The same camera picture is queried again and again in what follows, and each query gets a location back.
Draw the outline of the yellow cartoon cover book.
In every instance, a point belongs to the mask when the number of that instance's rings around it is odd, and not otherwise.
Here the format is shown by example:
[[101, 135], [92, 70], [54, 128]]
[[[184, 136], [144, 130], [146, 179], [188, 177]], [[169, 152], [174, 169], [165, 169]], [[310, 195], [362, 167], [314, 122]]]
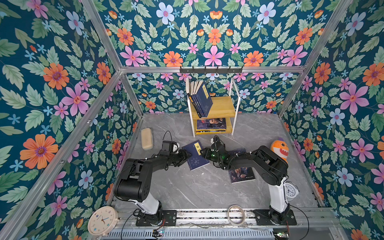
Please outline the yellow cartoon cover book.
[[227, 130], [201, 130], [196, 131], [196, 135], [204, 135], [204, 134], [221, 134], [226, 133]]

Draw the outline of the dark old man cover book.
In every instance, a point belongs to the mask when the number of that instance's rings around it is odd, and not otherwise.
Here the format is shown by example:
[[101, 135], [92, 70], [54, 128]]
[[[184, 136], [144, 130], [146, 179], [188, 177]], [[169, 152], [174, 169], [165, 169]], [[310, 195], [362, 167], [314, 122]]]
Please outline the dark old man cover book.
[[256, 179], [253, 168], [239, 168], [228, 171], [231, 183], [254, 181]]

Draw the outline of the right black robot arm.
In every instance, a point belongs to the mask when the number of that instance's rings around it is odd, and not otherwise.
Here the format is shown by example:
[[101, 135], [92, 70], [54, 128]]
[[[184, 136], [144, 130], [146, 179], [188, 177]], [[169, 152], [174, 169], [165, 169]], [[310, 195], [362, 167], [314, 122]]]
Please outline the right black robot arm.
[[218, 136], [212, 138], [209, 148], [200, 150], [202, 156], [219, 165], [222, 170], [254, 168], [259, 176], [269, 185], [269, 218], [276, 224], [282, 224], [290, 211], [285, 191], [288, 177], [288, 163], [266, 146], [260, 146], [249, 153], [230, 154]]

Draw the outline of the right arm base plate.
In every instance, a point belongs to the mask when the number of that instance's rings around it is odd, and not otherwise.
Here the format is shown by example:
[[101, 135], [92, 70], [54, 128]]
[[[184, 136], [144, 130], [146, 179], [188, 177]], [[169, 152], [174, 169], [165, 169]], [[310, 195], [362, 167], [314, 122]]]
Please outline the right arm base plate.
[[296, 226], [298, 224], [291, 209], [287, 209], [283, 213], [275, 210], [253, 210], [253, 213], [258, 226]]

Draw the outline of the navy book yellow label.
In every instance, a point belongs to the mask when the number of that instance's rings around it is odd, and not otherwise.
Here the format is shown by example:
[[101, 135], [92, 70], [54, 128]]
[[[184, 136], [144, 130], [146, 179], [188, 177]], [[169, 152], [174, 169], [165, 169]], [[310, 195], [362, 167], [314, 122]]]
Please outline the navy book yellow label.
[[194, 82], [193, 81], [189, 82], [189, 93], [190, 93], [190, 101], [192, 102], [198, 117], [200, 117], [200, 112], [199, 112], [199, 109], [198, 109], [198, 105], [197, 105], [196, 99], [194, 97]]

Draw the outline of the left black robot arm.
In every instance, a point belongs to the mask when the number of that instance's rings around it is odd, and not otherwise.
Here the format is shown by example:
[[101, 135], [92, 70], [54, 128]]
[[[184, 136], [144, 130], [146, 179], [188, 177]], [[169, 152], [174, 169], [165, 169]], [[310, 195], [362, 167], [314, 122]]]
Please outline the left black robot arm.
[[127, 159], [114, 183], [113, 193], [121, 201], [131, 202], [139, 208], [138, 216], [152, 226], [163, 223], [163, 207], [150, 193], [153, 173], [180, 167], [192, 156], [186, 150], [160, 151], [145, 159]]

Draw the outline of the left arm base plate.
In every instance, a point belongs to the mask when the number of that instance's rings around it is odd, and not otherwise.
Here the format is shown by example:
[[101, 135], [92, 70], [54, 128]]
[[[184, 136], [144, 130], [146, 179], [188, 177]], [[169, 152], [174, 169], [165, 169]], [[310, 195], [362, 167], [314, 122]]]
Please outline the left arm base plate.
[[177, 221], [176, 210], [164, 210], [156, 213], [155, 215], [140, 213], [137, 217], [137, 227], [160, 227], [171, 226], [174, 227]]

